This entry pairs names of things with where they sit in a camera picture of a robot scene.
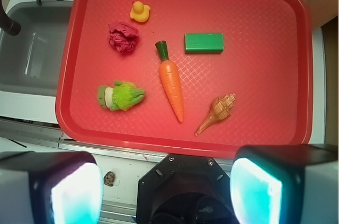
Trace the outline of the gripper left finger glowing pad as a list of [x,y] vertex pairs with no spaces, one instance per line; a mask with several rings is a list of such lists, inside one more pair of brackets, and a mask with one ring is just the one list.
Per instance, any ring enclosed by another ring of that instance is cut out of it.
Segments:
[[98,223],[102,201],[88,152],[1,153],[1,223]]

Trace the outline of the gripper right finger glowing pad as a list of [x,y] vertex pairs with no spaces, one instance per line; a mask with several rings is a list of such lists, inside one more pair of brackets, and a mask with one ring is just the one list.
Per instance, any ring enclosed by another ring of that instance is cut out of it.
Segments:
[[230,196],[239,223],[338,223],[338,147],[242,146]]

